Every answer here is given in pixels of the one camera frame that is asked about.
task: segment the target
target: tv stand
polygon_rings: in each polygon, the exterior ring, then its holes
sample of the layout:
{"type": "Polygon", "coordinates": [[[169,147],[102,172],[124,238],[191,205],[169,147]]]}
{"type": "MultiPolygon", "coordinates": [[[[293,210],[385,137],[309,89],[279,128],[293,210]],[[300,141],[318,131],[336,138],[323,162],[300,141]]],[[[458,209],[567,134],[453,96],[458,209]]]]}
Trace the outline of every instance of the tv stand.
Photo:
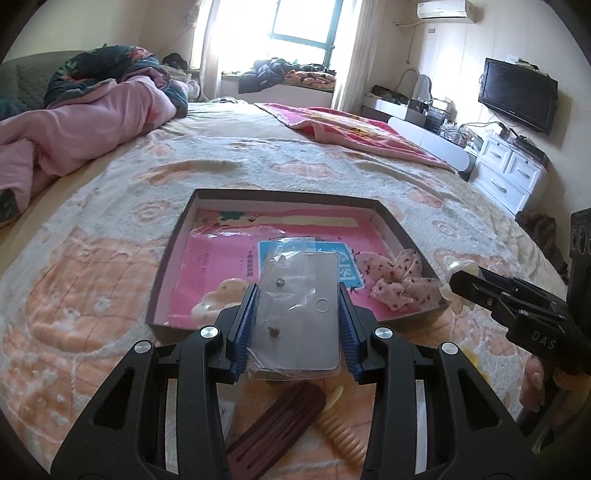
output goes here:
{"type": "Polygon", "coordinates": [[[510,218],[535,203],[547,182],[540,162],[495,134],[486,137],[469,180],[510,218]]]}

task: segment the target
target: drawer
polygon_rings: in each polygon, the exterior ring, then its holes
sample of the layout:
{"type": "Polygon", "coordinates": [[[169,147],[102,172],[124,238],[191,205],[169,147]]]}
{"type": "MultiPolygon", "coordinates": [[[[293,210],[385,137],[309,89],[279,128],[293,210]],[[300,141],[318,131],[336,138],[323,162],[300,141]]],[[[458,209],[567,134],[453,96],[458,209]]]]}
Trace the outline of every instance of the drawer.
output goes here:
{"type": "Polygon", "coordinates": [[[531,160],[514,154],[504,176],[512,184],[519,185],[519,187],[533,193],[535,184],[540,179],[541,170],[531,160]]]}
{"type": "Polygon", "coordinates": [[[480,151],[480,156],[493,170],[503,173],[512,153],[513,151],[502,143],[488,139],[480,151]]]}
{"type": "Polygon", "coordinates": [[[513,215],[523,210],[530,197],[530,194],[525,190],[512,185],[480,161],[474,167],[474,171],[470,176],[470,183],[479,190],[485,190],[485,193],[489,193],[513,215]]]}

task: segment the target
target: air conditioner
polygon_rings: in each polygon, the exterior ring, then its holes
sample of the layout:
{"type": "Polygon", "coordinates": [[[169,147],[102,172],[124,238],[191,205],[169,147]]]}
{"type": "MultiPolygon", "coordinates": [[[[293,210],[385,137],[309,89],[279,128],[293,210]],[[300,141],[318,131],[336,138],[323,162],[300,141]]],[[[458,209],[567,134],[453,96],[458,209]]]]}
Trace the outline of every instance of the air conditioner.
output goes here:
{"type": "Polygon", "coordinates": [[[425,22],[474,23],[476,7],[467,0],[437,0],[420,3],[417,15],[425,22]]]}

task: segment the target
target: blue gripper pad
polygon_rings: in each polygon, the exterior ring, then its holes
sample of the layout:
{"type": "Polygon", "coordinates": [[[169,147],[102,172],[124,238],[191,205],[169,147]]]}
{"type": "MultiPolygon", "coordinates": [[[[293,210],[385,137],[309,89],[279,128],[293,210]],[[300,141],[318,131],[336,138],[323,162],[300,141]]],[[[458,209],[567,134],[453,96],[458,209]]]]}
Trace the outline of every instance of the blue gripper pad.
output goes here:
{"type": "Polygon", "coordinates": [[[347,363],[347,370],[353,375],[356,382],[360,380],[362,365],[359,350],[361,343],[353,327],[352,314],[350,308],[353,307],[350,300],[347,302],[348,293],[344,286],[339,289],[339,336],[340,345],[343,349],[343,355],[347,363]]]}
{"type": "Polygon", "coordinates": [[[246,370],[246,361],[248,360],[248,350],[246,347],[248,346],[248,339],[251,334],[252,321],[256,316],[257,292],[258,288],[255,288],[248,299],[245,296],[246,304],[243,303],[245,309],[242,310],[241,306],[237,314],[242,316],[242,321],[239,323],[234,340],[232,340],[233,348],[229,358],[232,362],[230,374],[235,382],[238,381],[240,375],[246,370]]]}

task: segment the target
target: screw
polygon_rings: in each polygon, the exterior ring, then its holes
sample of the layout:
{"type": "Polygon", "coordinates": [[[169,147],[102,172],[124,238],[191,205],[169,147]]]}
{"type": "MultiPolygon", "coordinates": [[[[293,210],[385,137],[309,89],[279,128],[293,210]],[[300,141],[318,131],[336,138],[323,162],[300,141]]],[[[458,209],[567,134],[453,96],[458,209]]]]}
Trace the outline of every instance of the screw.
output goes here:
{"type": "Polygon", "coordinates": [[[136,343],[134,346],[136,353],[146,353],[149,352],[151,348],[152,345],[147,340],[142,340],[141,342],[136,343]]]}
{"type": "Polygon", "coordinates": [[[375,336],[378,338],[383,338],[383,339],[387,339],[387,338],[392,338],[392,330],[390,330],[387,327],[380,327],[380,328],[376,328],[375,329],[375,336]]]}
{"type": "Polygon", "coordinates": [[[213,338],[217,336],[220,331],[216,327],[203,327],[201,329],[201,336],[203,338],[213,338]]]}
{"type": "Polygon", "coordinates": [[[455,355],[460,351],[455,343],[447,342],[441,346],[441,349],[448,355],[455,355]]]}

